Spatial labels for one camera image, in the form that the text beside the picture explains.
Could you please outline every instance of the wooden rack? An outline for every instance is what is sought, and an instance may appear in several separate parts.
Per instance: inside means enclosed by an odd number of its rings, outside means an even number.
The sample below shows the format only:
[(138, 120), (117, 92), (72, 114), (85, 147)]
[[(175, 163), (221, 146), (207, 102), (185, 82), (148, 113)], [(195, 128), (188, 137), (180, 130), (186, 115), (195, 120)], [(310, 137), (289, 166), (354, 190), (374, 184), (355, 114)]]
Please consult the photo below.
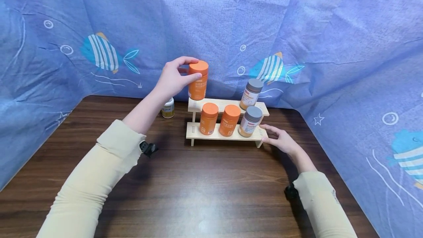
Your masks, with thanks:
[[(196, 113), (200, 113), (203, 105), (206, 103), (214, 103), (219, 108), (219, 113), (223, 113), (225, 110), (225, 107), (227, 105), (237, 105), (239, 107), (239, 101), (235, 100), (225, 100), (225, 99), (209, 99), (205, 98), (200, 101), (192, 100), (191, 98), (188, 101), (188, 112), (192, 112), (192, 122), (187, 123), (187, 139), (191, 139), (191, 146), (194, 146), (194, 140), (230, 140), (230, 141), (255, 141), (257, 148), (260, 148), (262, 141), (261, 139), (263, 137), (267, 137), (267, 132), (265, 129), (262, 129), (260, 127), (256, 127), (256, 129), (253, 132), (253, 135), (251, 137), (243, 137), (238, 133), (239, 124), (236, 125), (234, 134), (230, 137), (222, 136), (219, 133), (219, 126), (220, 124), (216, 124), (216, 127), (214, 127), (214, 132), (211, 135), (203, 135), (198, 127), (200, 127), (200, 123), (195, 122)], [(263, 112), (263, 116), (269, 116), (269, 111), (267, 110), (267, 107), (263, 102), (257, 102), (256, 107), (260, 108)], [(245, 110), (240, 108), (241, 114), (245, 113)]]

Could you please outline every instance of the small white bottle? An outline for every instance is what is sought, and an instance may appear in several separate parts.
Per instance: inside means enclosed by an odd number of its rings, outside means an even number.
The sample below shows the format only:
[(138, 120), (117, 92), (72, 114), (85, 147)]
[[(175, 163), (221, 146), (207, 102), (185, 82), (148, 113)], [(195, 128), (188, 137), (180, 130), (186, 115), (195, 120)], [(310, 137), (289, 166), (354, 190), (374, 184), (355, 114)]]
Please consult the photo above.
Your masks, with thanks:
[(250, 106), (245, 111), (241, 124), (239, 125), (238, 132), (243, 137), (251, 137), (256, 126), (260, 124), (263, 112), (255, 106)]
[(162, 116), (163, 118), (170, 119), (175, 116), (175, 101), (173, 98), (170, 98), (168, 102), (163, 106), (162, 110)]

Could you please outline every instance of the dark wood tabletop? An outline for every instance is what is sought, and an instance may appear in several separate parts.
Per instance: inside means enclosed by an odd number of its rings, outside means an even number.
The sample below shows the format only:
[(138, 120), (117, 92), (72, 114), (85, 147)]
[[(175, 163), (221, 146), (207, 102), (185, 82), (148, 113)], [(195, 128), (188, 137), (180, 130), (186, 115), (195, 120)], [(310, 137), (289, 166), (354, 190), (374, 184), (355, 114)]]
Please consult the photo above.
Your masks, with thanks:
[[(0, 193), (0, 238), (35, 237), (66, 178), (114, 119), (138, 99), (87, 97)], [(281, 151), (252, 141), (185, 139), (192, 115), (176, 102), (172, 119), (147, 134), (159, 151), (115, 186), (95, 237), (314, 237), (298, 200), (284, 189), (298, 176)], [(358, 237), (378, 237), (301, 115), (271, 108), (263, 123), (285, 129), (326, 174)]]

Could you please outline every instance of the orange bottle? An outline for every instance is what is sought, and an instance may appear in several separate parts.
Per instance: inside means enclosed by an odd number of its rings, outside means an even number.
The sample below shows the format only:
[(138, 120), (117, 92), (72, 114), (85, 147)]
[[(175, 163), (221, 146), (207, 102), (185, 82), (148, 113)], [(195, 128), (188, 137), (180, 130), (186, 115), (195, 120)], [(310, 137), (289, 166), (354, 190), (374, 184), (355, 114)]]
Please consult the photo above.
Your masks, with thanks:
[(209, 65), (204, 61), (198, 61), (196, 64), (189, 64), (188, 74), (201, 73), (203, 77), (188, 86), (188, 95), (192, 100), (202, 100), (206, 97), (207, 77), (209, 74)]
[(211, 135), (216, 126), (219, 108), (214, 103), (206, 103), (201, 110), (200, 132), (204, 135)]
[(219, 133), (225, 137), (231, 136), (234, 133), (240, 114), (241, 110), (238, 106), (227, 105), (220, 121)]

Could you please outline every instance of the orange cap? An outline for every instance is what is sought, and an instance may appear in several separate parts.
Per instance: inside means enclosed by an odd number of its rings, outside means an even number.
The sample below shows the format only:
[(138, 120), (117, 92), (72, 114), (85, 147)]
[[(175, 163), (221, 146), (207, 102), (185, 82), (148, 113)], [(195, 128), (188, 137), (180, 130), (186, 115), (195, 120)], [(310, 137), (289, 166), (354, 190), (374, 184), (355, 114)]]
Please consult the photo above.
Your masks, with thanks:
[(198, 63), (189, 64), (188, 74), (201, 73), (206, 76), (209, 73), (209, 64), (199, 60)]
[(219, 107), (217, 107), (217, 105), (214, 103), (204, 104), (203, 109), (201, 110), (201, 115), (209, 119), (216, 117), (218, 113), (219, 113)]
[(241, 114), (241, 110), (236, 105), (227, 105), (223, 114), (225, 114), (225, 118), (227, 119), (237, 120)]

